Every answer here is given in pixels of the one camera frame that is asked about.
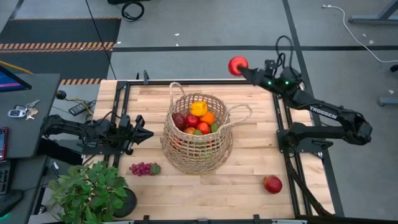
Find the red grapes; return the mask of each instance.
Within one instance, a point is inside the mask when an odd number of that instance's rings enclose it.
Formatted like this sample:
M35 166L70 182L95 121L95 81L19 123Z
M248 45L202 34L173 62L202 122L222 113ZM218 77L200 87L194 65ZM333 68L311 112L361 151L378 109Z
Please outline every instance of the red grapes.
M142 176L142 175L154 175L151 171L150 168L151 166L156 166L157 163L143 163L140 162L138 164L133 164L131 165L131 167L129 168L129 170L131 170L132 174L134 175L138 175L138 176Z

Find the keyboard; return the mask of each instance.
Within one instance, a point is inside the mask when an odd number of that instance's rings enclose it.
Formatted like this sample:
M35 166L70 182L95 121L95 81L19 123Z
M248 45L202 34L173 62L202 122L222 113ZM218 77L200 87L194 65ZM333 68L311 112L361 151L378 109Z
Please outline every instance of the keyboard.
M0 195L8 193L11 186L14 166L12 161L0 162Z

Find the basket handle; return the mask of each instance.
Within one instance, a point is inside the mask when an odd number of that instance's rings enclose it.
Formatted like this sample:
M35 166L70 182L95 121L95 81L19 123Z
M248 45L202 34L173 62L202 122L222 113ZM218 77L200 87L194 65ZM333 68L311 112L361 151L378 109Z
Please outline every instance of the basket handle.
M234 126L235 124L238 124L238 123L240 123L240 122L242 122L242 121L245 121L245 120L247 120L247 119L249 119L249 118L251 117L251 115L253 114L253 110L250 108L249 105L236 105L236 106L233 106L233 107L231 107L231 108L228 110L228 114L229 114L229 112L230 112L231 110L233 110L233 109L235 109L235 108L238 108L238 107L241 107L241 106L246 107L246 108L249 110L249 114L248 114L247 116L245 116L244 118L242 118L242 119L239 119L239 120L237 120L237 121L229 122L228 124L222 125L222 126L218 129L219 132L221 132L221 130L224 129L224 128L227 128L227 127L229 127L229 126Z
M173 89L172 88L175 85L177 85L180 88L182 94L185 96L185 92L184 92L184 89L182 88L181 84L179 84L178 82L170 83L170 86L169 86L169 88L170 88L170 109L173 107L173 104L174 104L174 97L173 97Z

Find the potted plant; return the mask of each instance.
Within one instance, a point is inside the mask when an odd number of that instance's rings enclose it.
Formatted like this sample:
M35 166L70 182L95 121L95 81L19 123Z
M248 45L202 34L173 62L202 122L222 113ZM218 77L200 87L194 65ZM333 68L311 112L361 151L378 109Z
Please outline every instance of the potted plant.
M117 176L118 171L101 161L92 167L73 166L68 170L69 176L51 180L49 189L54 191L55 201L51 208L56 205L63 208L54 218L65 223L97 224L130 214L137 198L126 188L126 180Z

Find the wooden table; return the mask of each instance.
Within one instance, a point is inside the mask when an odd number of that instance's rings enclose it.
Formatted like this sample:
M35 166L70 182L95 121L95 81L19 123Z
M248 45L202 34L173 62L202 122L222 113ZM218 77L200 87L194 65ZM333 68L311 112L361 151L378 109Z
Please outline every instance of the wooden table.
M94 119L101 119L112 110L116 83L101 82ZM144 215L150 215L151 220L253 219L254 214L259 214L261 218L294 218L284 158L279 152L275 134L277 121L272 95L252 85L183 87L187 94L203 92L215 95L228 107L248 104L253 109L253 115L233 128L233 151L222 167L208 175L185 175L169 164L160 143L170 103L169 87L133 86L127 114L132 121L137 115L143 115L145 128L155 134L139 146L134 145L133 155L124 154L120 158L119 175L126 178L138 198L137 208L123 219L142 220ZM181 96L178 88L174 92L176 98ZM122 92L119 114L123 96ZM242 118L247 113L247 109L237 108L231 112L231 120ZM292 117L293 121L311 125L308 111L292 110ZM333 213L321 160L304 153L301 158L308 188ZM103 156L94 159L101 161ZM128 167L139 162L157 162L162 172L157 176L132 175ZM284 186L279 194L270 194L263 188L262 181L267 175L276 175L281 179ZM302 195L297 185L296 189L300 211L304 214Z

